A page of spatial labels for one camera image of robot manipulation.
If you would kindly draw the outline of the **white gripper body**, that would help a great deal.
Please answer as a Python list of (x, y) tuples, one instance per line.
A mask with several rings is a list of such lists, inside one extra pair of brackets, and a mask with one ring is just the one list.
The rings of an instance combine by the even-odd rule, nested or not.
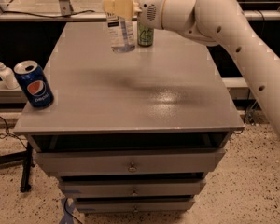
[(166, 0), (139, 0), (139, 20), (149, 28), (162, 30), (162, 11)]

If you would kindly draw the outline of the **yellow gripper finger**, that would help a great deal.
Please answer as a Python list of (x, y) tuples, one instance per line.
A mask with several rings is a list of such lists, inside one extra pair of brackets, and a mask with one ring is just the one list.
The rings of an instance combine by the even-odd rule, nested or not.
[(124, 19), (131, 19), (141, 12), (139, 4), (134, 0), (103, 0), (103, 10)]

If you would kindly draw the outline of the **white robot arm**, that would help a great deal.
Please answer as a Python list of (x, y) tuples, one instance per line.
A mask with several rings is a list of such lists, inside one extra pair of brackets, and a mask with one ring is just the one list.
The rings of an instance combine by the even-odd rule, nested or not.
[(233, 59), (280, 138), (280, 58), (249, 25), (236, 0), (103, 0), (106, 13), (176, 32)]

